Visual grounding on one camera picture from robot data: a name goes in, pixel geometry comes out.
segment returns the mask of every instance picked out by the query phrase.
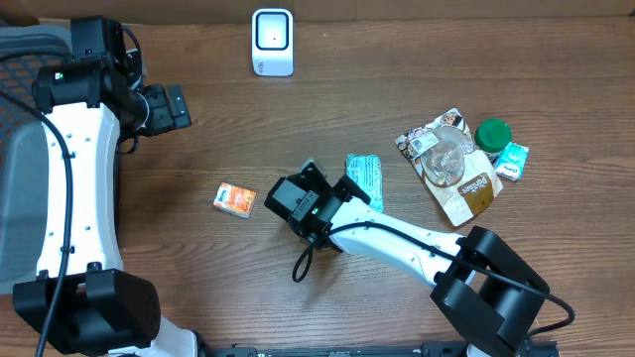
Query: wooden tabletop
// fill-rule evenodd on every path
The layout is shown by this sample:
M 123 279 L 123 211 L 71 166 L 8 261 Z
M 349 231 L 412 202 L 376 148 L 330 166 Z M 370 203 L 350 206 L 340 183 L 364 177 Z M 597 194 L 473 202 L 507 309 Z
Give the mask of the wooden tabletop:
M 217 347 L 460 339 L 427 287 L 366 257 L 318 252 L 293 283 L 306 246 L 262 204 L 309 157 L 335 182 L 346 154 L 375 154 L 385 213 L 454 231 L 394 140 L 456 107 L 472 130 L 504 119 L 531 150 L 523 178 L 457 231 L 497 232 L 575 308 L 537 339 L 563 356 L 632 355 L 632 19 L 297 24 L 288 78 L 254 74 L 248 25 L 133 30 L 147 83 L 181 84 L 193 125 L 124 158 L 119 247 L 178 326 Z M 251 218 L 212 206 L 223 181 L 258 192 Z M 536 325 L 564 317 L 546 303 Z M 0 298 L 0 356 L 32 355 L 37 337 Z

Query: barcode label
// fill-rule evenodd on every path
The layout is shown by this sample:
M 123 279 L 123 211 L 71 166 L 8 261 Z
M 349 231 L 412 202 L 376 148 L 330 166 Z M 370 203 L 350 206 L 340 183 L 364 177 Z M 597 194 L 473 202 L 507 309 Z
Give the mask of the barcode label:
M 410 142 L 413 145 L 413 148 L 417 151 L 417 156 L 421 156 L 424 152 L 426 152 L 429 148 L 439 143 L 439 139 L 433 133 L 426 133 L 421 137 L 414 139 Z

